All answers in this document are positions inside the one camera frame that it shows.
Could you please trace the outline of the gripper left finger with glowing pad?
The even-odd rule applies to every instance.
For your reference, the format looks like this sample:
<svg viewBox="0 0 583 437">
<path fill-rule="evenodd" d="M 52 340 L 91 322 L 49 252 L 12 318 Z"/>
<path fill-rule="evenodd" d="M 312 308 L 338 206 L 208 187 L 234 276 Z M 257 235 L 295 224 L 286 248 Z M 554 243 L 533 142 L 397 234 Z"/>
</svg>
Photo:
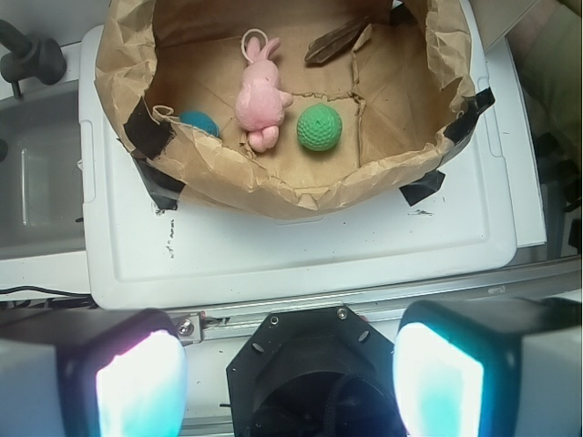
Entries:
<svg viewBox="0 0 583 437">
<path fill-rule="evenodd" d="M 176 436 L 187 358 L 162 310 L 1 314 L 4 436 Z"/>
</svg>

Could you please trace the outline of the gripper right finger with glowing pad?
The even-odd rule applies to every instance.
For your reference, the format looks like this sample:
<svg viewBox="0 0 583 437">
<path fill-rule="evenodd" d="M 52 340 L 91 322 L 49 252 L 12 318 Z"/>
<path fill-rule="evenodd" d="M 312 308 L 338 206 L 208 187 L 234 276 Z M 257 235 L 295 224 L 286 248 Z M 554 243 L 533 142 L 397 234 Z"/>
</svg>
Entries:
<svg viewBox="0 0 583 437">
<path fill-rule="evenodd" d="M 579 436 L 582 305 L 416 301 L 395 338 L 393 379 L 412 436 Z"/>
</svg>

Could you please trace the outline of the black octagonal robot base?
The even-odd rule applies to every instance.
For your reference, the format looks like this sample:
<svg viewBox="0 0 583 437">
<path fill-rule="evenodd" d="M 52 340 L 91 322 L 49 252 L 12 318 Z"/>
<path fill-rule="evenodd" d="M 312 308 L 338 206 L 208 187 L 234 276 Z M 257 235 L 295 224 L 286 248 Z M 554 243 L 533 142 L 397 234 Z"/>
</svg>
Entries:
<svg viewBox="0 0 583 437">
<path fill-rule="evenodd" d="M 394 344 L 345 306 L 271 313 L 226 368 L 237 436 L 404 436 Z"/>
</svg>

